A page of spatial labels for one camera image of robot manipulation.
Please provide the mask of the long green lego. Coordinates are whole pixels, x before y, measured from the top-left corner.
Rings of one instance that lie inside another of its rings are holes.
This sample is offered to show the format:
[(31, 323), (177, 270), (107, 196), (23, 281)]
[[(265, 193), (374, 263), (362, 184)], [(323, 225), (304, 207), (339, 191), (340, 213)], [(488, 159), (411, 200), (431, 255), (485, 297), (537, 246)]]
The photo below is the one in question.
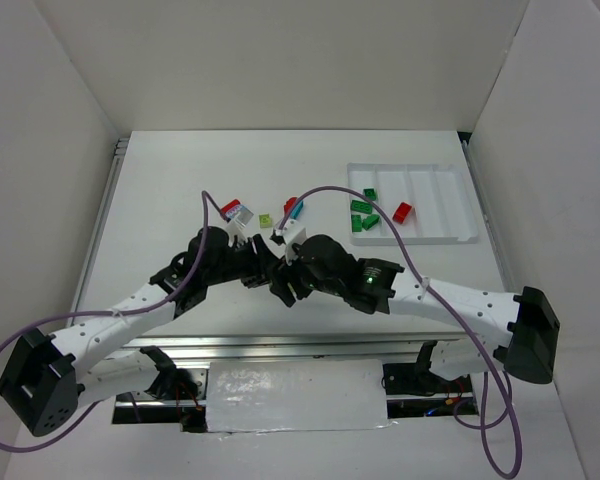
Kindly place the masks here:
[(374, 207), (367, 201), (352, 200), (350, 202), (350, 211), (356, 214), (371, 215), (374, 213)]

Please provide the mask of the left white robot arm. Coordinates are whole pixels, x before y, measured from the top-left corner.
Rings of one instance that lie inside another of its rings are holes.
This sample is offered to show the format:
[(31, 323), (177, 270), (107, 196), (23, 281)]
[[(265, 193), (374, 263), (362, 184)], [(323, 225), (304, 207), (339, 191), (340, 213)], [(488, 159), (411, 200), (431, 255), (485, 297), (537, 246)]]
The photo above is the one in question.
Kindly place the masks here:
[(202, 229), (185, 251), (117, 305), (80, 312), (72, 326), (50, 334), (37, 327), (20, 334), (0, 377), (0, 396), (35, 437), (60, 429), (78, 409), (121, 393), (193, 398), (196, 382), (159, 347), (127, 353), (122, 347), (200, 304), (212, 286), (270, 284), (283, 262), (261, 235), (241, 238), (219, 227)]

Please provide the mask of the red flower lego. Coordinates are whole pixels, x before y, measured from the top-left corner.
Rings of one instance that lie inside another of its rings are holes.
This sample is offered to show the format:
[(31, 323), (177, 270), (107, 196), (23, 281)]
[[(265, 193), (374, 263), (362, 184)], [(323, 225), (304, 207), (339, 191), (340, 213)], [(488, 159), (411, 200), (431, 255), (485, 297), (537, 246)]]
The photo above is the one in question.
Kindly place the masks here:
[(401, 202), (392, 215), (392, 221), (398, 225), (404, 225), (415, 212), (415, 207), (407, 202)]

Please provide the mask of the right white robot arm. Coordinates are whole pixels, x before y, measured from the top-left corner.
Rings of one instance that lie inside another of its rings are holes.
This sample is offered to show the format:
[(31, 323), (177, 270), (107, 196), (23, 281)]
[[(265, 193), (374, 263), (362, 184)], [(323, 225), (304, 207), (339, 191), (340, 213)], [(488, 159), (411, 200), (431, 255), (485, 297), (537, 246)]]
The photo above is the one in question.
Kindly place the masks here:
[(464, 329), (465, 341), (432, 341), (418, 366), (445, 380), (495, 368), (531, 384), (553, 380), (560, 322), (547, 296), (526, 286), (519, 294), (476, 290), (417, 279), (401, 265), (357, 259), (327, 235), (275, 232), (285, 254), (271, 290), (287, 306), (321, 292), (373, 315), (416, 316)]

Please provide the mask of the small green square lego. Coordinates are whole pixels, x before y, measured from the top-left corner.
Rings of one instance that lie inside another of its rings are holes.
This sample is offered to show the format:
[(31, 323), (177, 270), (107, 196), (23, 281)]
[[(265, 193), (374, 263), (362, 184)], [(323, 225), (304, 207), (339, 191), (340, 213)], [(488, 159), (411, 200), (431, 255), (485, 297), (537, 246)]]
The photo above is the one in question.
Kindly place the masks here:
[(377, 191), (374, 188), (365, 188), (363, 190), (363, 195), (365, 198), (367, 198), (370, 201), (377, 201), (378, 200), (378, 194)]

